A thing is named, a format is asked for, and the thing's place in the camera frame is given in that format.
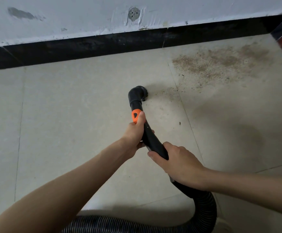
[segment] black corrugated hose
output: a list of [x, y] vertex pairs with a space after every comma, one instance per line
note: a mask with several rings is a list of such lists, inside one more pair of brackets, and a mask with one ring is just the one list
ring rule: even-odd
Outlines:
[[173, 184], [195, 203], [195, 214], [175, 227], [155, 227], [108, 216], [77, 216], [62, 233], [210, 233], [217, 219], [217, 205], [211, 192]]

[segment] person's left arm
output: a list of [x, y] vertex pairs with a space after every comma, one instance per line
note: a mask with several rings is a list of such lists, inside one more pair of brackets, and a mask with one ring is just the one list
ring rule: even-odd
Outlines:
[[136, 151], [145, 114], [130, 123], [123, 137], [78, 168], [29, 193], [0, 215], [0, 233], [59, 232], [68, 225], [97, 190]]

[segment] tile floor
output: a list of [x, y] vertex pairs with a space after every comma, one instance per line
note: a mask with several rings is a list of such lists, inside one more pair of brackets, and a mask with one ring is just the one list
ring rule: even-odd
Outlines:
[[[216, 170], [282, 174], [282, 51], [271, 35], [107, 55], [0, 70], [0, 212], [118, 139], [137, 85], [148, 89], [143, 108], [161, 141]], [[146, 153], [82, 214], [162, 226], [189, 219], [192, 200]], [[216, 197], [235, 232], [282, 230], [282, 215]]]

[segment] vacuum cleaner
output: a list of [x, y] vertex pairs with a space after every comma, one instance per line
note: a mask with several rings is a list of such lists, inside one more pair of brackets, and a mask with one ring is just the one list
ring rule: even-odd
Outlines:
[[[138, 121], [142, 101], [148, 96], [143, 86], [132, 88], [128, 93], [133, 121]], [[149, 150], [157, 152], [168, 160], [168, 152], [152, 132], [148, 122], [144, 123], [143, 143]], [[171, 183], [195, 203], [195, 214], [186, 223], [174, 227], [156, 227], [108, 216], [77, 216], [62, 232], [63, 233], [210, 233], [217, 220], [217, 205], [213, 194], [180, 184], [172, 178]]]

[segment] person's left hand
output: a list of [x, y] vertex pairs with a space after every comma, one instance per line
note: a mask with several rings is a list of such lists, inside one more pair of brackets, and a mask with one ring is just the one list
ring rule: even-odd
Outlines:
[[127, 155], [128, 159], [132, 158], [138, 149], [145, 146], [141, 141], [144, 132], [145, 121], [145, 113], [141, 111], [139, 113], [137, 124], [133, 122], [130, 123], [121, 138], [125, 146], [124, 149], [126, 150], [125, 155]]

